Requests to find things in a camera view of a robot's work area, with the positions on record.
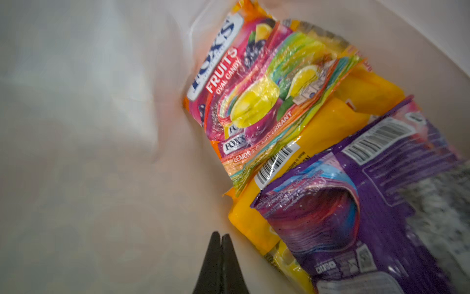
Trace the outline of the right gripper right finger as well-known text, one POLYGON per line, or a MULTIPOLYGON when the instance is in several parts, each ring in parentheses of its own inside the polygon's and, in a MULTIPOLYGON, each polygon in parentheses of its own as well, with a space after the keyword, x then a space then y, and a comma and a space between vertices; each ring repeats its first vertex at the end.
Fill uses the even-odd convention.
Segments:
POLYGON ((222 236, 221 291, 222 294, 249 294, 237 255, 229 234, 222 236))

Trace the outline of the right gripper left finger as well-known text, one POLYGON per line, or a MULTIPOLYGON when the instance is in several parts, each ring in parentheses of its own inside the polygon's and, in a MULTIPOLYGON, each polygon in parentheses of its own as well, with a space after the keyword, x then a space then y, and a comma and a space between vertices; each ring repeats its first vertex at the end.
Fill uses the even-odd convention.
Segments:
POLYGON ((221 291, 222 247, 219 232, 212 233, 193 294, 219 294, 221 291))

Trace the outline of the purple snack packet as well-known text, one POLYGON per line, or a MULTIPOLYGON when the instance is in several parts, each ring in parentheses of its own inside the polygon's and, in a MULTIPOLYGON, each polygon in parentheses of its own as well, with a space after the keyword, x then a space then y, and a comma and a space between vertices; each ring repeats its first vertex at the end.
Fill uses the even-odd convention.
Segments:
POLYGON ((412 98, 252 203, 319 294, 467 294, 470 163, 412 98))

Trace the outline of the blue checkered paper bag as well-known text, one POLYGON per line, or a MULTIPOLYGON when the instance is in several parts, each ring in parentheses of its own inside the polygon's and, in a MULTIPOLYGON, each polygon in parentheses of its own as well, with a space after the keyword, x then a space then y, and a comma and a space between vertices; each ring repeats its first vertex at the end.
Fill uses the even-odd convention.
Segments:
MULTIPOLYGON (((464 157, 405 189, 469 281, 468 1, 257 1, 343 37, 464 157)), ((1 292, 189 294, 213 232, 251 294, 299 294, 228 219, 232 183, 182 102, 236 1, 1 2, 1 292)))

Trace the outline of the Fox's fruits candy packet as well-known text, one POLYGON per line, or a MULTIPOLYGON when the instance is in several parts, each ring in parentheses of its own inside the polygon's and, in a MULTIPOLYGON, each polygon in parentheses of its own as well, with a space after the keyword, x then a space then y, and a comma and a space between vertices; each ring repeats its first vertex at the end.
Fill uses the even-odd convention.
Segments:
POLYGON ((240 1, 226 16, 183 105, 239 194, 363 63, 344 38, 307 22, 278 21, 257 2, 240 1))

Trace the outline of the yellow snack packet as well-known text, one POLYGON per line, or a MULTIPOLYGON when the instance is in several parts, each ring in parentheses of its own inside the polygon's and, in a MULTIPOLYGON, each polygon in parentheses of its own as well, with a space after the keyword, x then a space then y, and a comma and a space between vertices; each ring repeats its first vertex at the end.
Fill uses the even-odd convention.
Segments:
POLYGON ((230 222, 258 252, 284 274, 300 294, 314 293, 309 275, 286 244, 257 210, 250 206, 262 188, 295 166, 355 134, 404 100, 405 92, 374 72, 354 69, 331 94, 301 134, 255 170, 241 193, 226 192, 233 200, 230 222))

